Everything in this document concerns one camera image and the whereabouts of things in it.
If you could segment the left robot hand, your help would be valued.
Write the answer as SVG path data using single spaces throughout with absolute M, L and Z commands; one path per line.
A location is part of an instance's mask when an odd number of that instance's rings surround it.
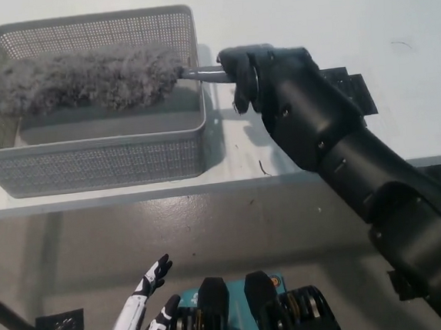
M 113 330 L 141 330 L 147 301 L 154 295 L 157 288 L 165 284 L 165 276 L 172 265 L 167 254 L 155 261 L 142 276 L 132 294 L 126 299 Z M 166 330 L 178 311 L 180 300 L 179 295 L 171 296 L 157 316 L 149 323 L 146 330 Z

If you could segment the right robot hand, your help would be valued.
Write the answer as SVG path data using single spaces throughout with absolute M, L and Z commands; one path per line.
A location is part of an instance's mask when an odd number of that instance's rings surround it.
M 306 48 L 224 48 L 216 59 L 236 84 L 235 110 L 259 113 L 272 140 L 303 170 L 316 172 L 330 150 L 366 126 Z

